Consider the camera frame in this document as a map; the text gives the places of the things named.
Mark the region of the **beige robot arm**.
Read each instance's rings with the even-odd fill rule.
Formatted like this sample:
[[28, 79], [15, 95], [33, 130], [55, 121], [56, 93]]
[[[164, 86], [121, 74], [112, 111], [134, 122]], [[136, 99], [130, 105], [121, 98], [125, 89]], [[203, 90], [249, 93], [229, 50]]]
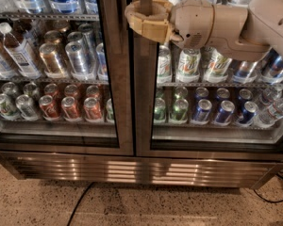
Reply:
[[225, 57], [259, 61], [274, 49], [283, 58], [283, 0], [252, 0], [246, 8], [207, 0], [152, 0], [152, 12], [141, 13], [135, 1], [125, 17], [139, 35], [177, 47], [216, 48]]

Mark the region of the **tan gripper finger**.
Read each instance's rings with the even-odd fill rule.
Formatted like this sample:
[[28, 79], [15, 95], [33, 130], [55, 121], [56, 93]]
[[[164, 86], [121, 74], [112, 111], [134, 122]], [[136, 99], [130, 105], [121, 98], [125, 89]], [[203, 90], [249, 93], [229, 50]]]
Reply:
[[174, 25], [169, 22], [168, 13], [145, 16], [139, 12], [126, 14], [129, 26], [149, 40], [164, 43], [174, 34]]
[[152, 8], [149, 15], [141, 13], [141, 1], [131, 2], [125, 8], [125, 17], [131, 19], [133, 17], [149, 20], [163, 21], [169, 18], [173, 4], [169, 0], [152, 0]]

